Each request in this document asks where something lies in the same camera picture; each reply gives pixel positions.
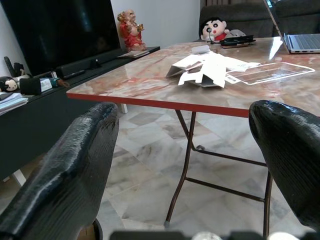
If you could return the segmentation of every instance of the white cabinet leg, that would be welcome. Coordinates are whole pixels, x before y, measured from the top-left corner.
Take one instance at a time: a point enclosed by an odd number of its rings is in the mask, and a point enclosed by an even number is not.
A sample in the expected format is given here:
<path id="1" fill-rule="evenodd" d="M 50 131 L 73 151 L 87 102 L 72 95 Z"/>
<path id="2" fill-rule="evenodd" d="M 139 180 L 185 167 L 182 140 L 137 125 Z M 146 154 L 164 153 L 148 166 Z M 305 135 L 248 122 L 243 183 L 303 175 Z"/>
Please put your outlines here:
<path id="1" fill-rule="evenodd" d="M 3 182 L 6 183 L 10 180 L 10 177 L 6 177 L 5 179 L 3 179 Z"/>
<path id="2" fill-rule="evenodd" d="M 121 111 L 122 111 L 122 113 L 124 113 L 124 114 L 127 114 L 127 113 L 128 113 L 127 104 L 121 104 Z"/>
<path id="3" fill-rule="evenodd" d="M 26 178 L 24 174 L 20 171 L 20 169 L 14 172 L 12 176 L 16 180 L 16 182 L 19 184 L 20 187 L 22 187 L 23 184 L 25 184 Z"/>

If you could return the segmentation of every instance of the floor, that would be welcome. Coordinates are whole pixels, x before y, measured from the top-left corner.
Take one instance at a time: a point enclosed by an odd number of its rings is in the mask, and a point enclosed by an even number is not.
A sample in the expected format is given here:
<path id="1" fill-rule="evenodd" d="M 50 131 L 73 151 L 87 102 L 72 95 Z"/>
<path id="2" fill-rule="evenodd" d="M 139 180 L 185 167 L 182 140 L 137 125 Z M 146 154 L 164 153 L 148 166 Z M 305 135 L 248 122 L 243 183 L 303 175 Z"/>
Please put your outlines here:
<path id="1" fill-rule="evenodd" d="M 173 110 L 128 106 L 120 115 L 120 130 L 98 220 L 104 239 L 114 230 L 163 230 L 164 221 L 183 168 L 187 140 Z M 186 120 L 191 117 L 184 112 Z M 245 118 L 200 113 L 195 145 L 218 153 L 264 161 Z M 28 176 L 36 159 L 22 169 Z M 263 197 L 264 167 L 192 153 L 188 176 Z M 0 183 L 0 213 L 19 187 L 11 178 Z M 210 231 L 262 233 L 263 204 L 186 182 L 173 212 L 170 230 L 186 236 Z M 309 228 L 295 218 L 275 184 L 272 189 L 270 232 L 296 236 Z"/>

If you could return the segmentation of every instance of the red table edge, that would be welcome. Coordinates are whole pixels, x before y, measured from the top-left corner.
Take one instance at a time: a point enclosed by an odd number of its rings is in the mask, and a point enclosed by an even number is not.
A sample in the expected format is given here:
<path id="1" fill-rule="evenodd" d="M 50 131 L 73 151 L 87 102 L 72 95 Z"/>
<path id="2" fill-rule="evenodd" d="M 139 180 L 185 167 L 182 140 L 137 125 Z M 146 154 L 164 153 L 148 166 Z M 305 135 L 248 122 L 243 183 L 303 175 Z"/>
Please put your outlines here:
<path id="1" fill-rule="evenodd" d="M 137 106 L 146 106 L 162 109 L 173 109 L 181 111 L 190 111 L 197 113 L 206 114 L 217 114 L 226 115 L 232 117 L 248 118 L 249 110 L 222 106 L 208 106 L 181 102 L 169 102 L 169 101 L 157 101 L 157 100 L 147 100 L 147 99 L 136 99 L 127 97 L 116 97 L 116 96 L 100 96 L 100 95 L 89 95 L 89 94 L 79 94 L 79 93 L 66 93 L 68 98 L 77 100 L 87 100 L 94 102 L 113 102 L 116 104 L 128 104 Z"/>

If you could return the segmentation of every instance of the marble-patterned table top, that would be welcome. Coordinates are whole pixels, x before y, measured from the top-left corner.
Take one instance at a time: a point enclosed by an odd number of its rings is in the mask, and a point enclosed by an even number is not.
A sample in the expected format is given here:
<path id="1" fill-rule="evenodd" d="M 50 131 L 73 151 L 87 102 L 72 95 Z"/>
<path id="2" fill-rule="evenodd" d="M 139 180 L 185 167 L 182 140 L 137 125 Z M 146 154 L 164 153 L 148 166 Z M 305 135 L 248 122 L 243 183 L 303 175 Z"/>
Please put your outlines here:
<path id="1" fill-rule="evenodd" d="M 67 92 L 69 98 L 114 102 L 175 110 L 247 117 L 250 105 L 273 100 L 302 108 L 320 116 L 320 54 L 288 54 L 280 38 L 258 38 L 243 48 L 211 49 L 226 57 L 261 64 L 286 62 L 315 69 L 315 72 L 257 85 L 226 83 L 225 88 L 202 88 L 179 77 L 166 78 L 170 67 L 203 42 L 181 43 L 162 49 L 111 72 L 83 83 Z"/>

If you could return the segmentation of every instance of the table leg crossbar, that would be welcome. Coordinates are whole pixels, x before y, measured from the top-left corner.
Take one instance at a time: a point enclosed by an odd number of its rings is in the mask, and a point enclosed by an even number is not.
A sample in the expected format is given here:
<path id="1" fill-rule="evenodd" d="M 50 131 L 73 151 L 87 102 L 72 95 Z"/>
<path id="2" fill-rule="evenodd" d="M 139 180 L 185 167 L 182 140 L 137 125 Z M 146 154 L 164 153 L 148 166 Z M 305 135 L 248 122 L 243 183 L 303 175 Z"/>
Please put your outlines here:
<path id="1" fill-rule="evenodd" d="M 269 235 L 270 200 L 271 200 L 271 190 L 272 190 L 272 182 L 273 182 L 273 178 L 272 178 L 270 172 L 268 172 L 268 176 L 267 176 L 264 198 L 261 198 L 261 197 L 258 197 L 258 196 L 254 196 L 254 195 L 251 195 L 251 194 L 247 194 L 247 193 L 244 193 L 244 192 L 240 192 L 240 191 L 237 191 L 237 190 L 234 190 L 234 189 L 230 189 L 230 188 L 227 188 L 227 187 L 218 186 L 218 185 L 215 185 L 215 184 L 212 184 L 212 183 L 209 183 L 209 182 L 205 182 L 205 181 L 201 181 L 201 180 L 197 180 L 197 179 L 194 179 L 194 178 L 187 177 L 191 150 L 193 150 L 195 152 L 198 152 L 198 153 L 201 153 L 201 154 L 216 156 L 216 157 L 225 158 L 225 159 L 231 159 L 231 160 L 235 160 L 235 161 L 239 161 L 239 162 L 243 162 L 243 163 L 248 163 L 248 164 L 253 164 L 253 165 L 258 165 L 258 166 L 262 166 L 262 167 L 267 167 L 267 165 L 265 163 L 263 163 L 263 162 L 258 162 L 258 161 L 248 160 L 248 159 L 244 159 L 244 158 L 240 158 L 240 157 L 228 156 L 228 155 L 224 155 L 224 154 L 220 154 L 220 153 L 207 151 L 201 145 L 195 147 L 195 145 L 193 143 L 193 136 L 194 136 L 197 113 L 196 112 L 192 112 L 190 128 L 188 129 L 187 124 L 185 122 L 185 119 L 184 119 L 181 111 L 180 110 L 176 110 L 175 112 L 176 112 L 177 117 L 178 117 L 178 119 L 179 119 L 179 121 L 181 123 L 181 126 L 183 128 L 185 136 L 188 139 L 188 142 L 187 142 L 187 148 L 186 148 L 186 154 L 185 154 L 185 160 L 184 160 L 184 166 L 183 166 L 182 175 L 181 175 L 180 181 L 178 183 L 178 186 L 177 186 L 177 188 L 175 190 L 175 193 L 173 195 L 173 198 L 171 200 L 170 208 L 168 210 L 164 225 L 166 227 L 169 225 L 171 217 L 172 217 L 172 214 L 173 214 L 173 211 L 174 211 L 174 208 L 175 208 L 175 205 L 176 205 L 176 201 L 177 201 L 179 193 L 181 191 L 181 188 L 182 188 L 182 186 L 183 186 L 185 181 L 189 181 L 189 182 L 192 182 L 192 183 L 195 183 L 195 184 L 207 186 L 209 188 L 213 188 L 213 189 L 224 191 L 224 192 L 227 192 L 227 193 L 230 193 L 230 194 L 238 195 L 238 196 L 241 196 L 241 197 L 244 197 L 244 198 L 247 198 L 247 199 L 255 200 L 255 201 L 258 201 L 258 202 L 263 202 L 264 203 L 263 236 L 267 237 Z"/>

